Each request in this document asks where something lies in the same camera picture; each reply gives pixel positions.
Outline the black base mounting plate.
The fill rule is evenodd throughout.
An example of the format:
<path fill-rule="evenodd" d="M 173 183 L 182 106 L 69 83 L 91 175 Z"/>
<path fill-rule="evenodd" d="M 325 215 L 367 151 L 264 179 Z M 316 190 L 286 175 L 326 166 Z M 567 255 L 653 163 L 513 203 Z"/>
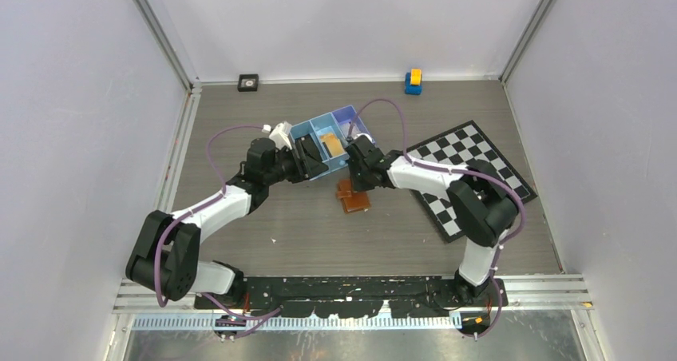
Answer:
<path fill-rule="evenodd" d="M 197 309 L 246 308 L 253 316 L 278 311 L 284 318 L 373 318 L 388 312 L 394 318 L 442 317 L 459 308 L 507 306 L 500 296 L 503 280 L 463 287 L 443 276 L 248 277 L 224 295 L 195 300 Z"/>

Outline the small black square object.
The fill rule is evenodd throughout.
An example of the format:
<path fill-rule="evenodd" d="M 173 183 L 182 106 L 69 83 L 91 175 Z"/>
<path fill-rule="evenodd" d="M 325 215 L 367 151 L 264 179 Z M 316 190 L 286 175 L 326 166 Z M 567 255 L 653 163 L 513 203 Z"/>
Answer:
<path fill-rule="evenodd" d="M 237 90 L 241 93 L 256 92 L 259 87 L 259 75 L 257 73 L 244 73 L 239 75 Z"/>

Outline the white item in box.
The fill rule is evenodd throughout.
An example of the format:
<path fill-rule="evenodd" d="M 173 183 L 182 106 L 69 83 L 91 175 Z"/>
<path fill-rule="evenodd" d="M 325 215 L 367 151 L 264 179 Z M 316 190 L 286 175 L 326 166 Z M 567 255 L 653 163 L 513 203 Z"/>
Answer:
<path fill-rule="evenodd" d="M 339 125 L 344 137 L 348 139 L 354 139 L 354 133 L 357 131 L 357 129 L 351 125 L 351 123 L 342 123 Z"/>

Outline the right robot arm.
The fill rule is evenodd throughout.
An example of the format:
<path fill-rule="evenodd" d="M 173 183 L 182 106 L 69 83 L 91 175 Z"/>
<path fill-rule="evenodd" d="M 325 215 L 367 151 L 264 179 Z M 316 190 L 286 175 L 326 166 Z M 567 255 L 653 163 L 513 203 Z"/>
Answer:
<path fill-rule="evenodd" d="M 465 234 L 464 256 L 452 282 L 454 295 L 476 305 L 496 286 L 493 278 L 503 245 L 525 222 L 521 197 L 500 180 L 487 161 L 435 164 L 406 151 L 384 153 L 366 135 L 349 138 L 345 148 L 354 190 L 393 188 L 427 193 L 446 200 L 455 224 Z"/>

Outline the blue yellow toy block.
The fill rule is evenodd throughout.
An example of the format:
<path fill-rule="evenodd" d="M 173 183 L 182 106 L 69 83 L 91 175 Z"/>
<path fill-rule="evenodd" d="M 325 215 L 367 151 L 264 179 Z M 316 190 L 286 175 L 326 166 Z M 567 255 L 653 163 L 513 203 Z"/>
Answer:
<path fill-rule="evenodd" d="M 422 93 L 422 71 L 420 69 L 411 69 L 405 75 L 404 92 L 408 95 L 420 95 Z"/>

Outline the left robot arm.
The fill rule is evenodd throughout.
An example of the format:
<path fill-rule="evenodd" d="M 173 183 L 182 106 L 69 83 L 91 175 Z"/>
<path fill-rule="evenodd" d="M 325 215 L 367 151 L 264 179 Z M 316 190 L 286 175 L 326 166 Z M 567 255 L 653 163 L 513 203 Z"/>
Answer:
<path fill-rule="evenodd" d="M 125 267 L 127 279 L 156 293 L 160 306 L 189 292 L 206 292 L 226 308 L 245 296 L 242 272 L 217 261 L 200 260 L 203 242 L 234 220 L 254 212 L 279 182 L 308 181 L 328 171 L 313 143 L 296 140 L 279 148 L 267 137 L 255 139 L 239 172 L 209 198 L 183 210 L 150 212 Z"/>

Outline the blue three-compartment organizer box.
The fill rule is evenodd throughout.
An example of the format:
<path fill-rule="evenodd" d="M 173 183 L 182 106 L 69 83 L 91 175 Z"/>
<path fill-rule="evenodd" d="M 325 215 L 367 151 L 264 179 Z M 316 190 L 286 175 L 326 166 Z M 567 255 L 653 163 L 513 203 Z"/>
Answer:
<path fill-rule="evenodd" d="M 310 176 L 311 180 L 347 167 L 349 156 L 344 148 L 348 137 L 370 136 L 360 117 L 353 121 L 355 115 L 354 106 L 348 105 L 291 127 L 292 142 L 301 141 L 303 151 L 326 166 L 324 172 Z"/>

